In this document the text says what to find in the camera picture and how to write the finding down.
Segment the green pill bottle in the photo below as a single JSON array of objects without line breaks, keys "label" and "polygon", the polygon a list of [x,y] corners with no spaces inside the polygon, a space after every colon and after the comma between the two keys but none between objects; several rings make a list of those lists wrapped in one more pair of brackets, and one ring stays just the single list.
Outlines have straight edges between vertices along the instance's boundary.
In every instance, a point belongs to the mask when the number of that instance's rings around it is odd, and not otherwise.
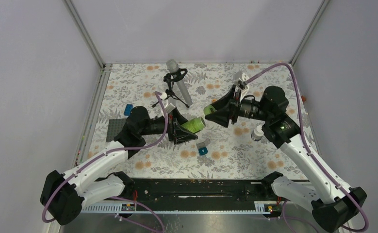
[{"label": "green pill bottle", "polygon": [[181,127],[191,133],[198,133],[206,127],[206,123],[202,117],[196,117],[186,123],[181,124]]}]

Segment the white cap pill bottle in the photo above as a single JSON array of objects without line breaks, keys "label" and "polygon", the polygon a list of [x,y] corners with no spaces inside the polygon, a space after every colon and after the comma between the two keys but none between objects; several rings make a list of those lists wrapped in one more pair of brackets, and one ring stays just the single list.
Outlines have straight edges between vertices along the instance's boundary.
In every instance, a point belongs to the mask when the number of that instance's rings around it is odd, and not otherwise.
[{"label": "white cap pill bottle", "polygon": [[264,132],[261,125],[258,125],[254,128],[251,133],[251,139],[253,141],[260,141],[264,137]]}]

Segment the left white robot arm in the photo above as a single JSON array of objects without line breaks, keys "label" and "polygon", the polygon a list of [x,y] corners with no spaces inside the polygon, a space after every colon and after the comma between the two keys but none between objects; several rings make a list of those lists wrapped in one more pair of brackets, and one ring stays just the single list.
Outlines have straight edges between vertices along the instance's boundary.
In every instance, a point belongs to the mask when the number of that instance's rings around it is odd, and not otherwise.
[{"label": "left white robot arm", "polygon": [[99,181],[101,174],[140,150],[157,145],[165,136],[180,144],[197,139],[196,134],[205,128],[203,118],[187,120],[172,104],[162,112],[163,116],[150,118],[145,107],[132,108],[120,132],[101,152],[63,173],[49,173],[40,197],[43,221],[57,221],[63,226],[91,204],[117,196],[129,199],[134,187],[128,176],[117,172]]}]

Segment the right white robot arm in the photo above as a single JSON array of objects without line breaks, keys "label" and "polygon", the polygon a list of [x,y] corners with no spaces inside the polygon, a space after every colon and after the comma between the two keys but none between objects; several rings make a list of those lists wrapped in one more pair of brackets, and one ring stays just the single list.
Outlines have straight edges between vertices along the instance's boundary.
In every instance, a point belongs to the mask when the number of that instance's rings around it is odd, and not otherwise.
[{"label": "right white robot arm", "polygon": [[204,114],[223,127],[239,117],[263,121],[265,138],[291,158],[312,184],[308,188],[273,172],[262,180],[263,197],[290,200],[311,212],[317,224],[332,233],[359,213],[366,192],[343,181],[312,149],[301,128],[286,114],[288,104],[283,89],[277,86],[267,87],[259,101],[242,97],[232,86],[224,97],[206,106]]}]

